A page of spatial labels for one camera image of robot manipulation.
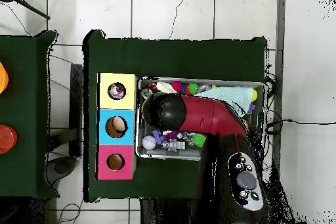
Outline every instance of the orange object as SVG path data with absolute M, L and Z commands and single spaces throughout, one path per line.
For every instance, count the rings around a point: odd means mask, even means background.
M 8 74 L 0 63 L 0 94 L 6 89 L 8 85 Z

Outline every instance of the light blue cloth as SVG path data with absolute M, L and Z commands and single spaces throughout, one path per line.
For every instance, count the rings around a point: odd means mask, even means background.
M 249 110 L 249 105 L 253 98 L 253 88 L 218 87 L 195 94 L 195 96 L 226 101 L 237 112 L 239 117 L 243 117 Z

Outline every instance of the table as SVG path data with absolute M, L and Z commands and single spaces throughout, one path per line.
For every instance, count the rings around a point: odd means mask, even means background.
M 47 53 L 56 37 L 0 36 L 0 62 L 9 75 L 0 95 L 0 124 L 13 127 L 18 142 L 0 155 L 0 196 L 55 197 L 45 181 L 48 89 Z
M 198 162 L 138 158 L 131 181 L 95 180 L 96 74 L 264 82 L 266 39 L 209 41 L 106 39 L 100 30 L 84 39 L 84 195 L 103 198 L 192 198 Z

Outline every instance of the shape sorter box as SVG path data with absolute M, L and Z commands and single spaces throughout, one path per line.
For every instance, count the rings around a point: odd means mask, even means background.
M 99 83 L 99 107 L 106 109 L 129 109 L 136 106 L 137 77 L 134 74 L 113 74 L 108 72 L 98 73 Z M 122 99 L 112 99 L 109 94 L 111 84 L 120 83 L 125 88 L 125 96 Z
M 133 146 L 135 140 L 135 111 L 100 109 L 99 112 L 99 136 L 97 144 L 100 145 L 125 145 Z M 106 132 L 106 123 L 110 118 L 121 117 L 126 122 L 126 131 L 120 137 L 112 138 Z
M 98 150 L 98 180 L 131 180 L 137 165 L 137 156 L 133 146 L 99 145 Z M 123 159 L 121 169 L 112 170 L 108 165 L 109 157 L 118 155 Z

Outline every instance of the gray bin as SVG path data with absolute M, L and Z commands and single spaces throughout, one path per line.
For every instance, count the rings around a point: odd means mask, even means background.
M 144 99 L 140 96 L 140 92 L 149 83 L 153 82 L 167 82 L 171 83 L 173 81 L 181 81 L 185 83 L 198 83 L 198 84 L 215 84 L 217 87 L 252 87 L 257 93 L 257 100 L 253 103 L 256 107 L 252 114 L 246 114 L 243 119 L 245 119 L 249 125 L 253 128 L 257 128 L 259 137 L 262 139 L 262 144 L 264 143 L 264 134 L 266 128 L 266 108 L 267 108 L 267 86 L 264 83 L 259 82 L 245 82 L 245 81 L 221 81 L 221 80 L 206 80 L 206 79 L 186 79 L 186 78 L 161 78 L 161 77 L 143 77 L 138 80 L 137 85 L 137 100 L 140 101 L 136 103 L 138 108 L 136 109 L 136 136 L 135 136 L 135 152 L 136 155 L 141 158 L 175 158 L 181 160 L 200 160 L 200 148 L 196 146 L 189 146 L 186 143 L 185 150 L 177 150 L 176 152 L 168 151 L 164 148 L 156 147 L 153 150 L 145 150 L 142 147 L 142 139 L 147 135 L 152 135 L 152 131 L 155 130 L 154 127 L 148 125 L 143 119 L 141 114 L 141 106 Z

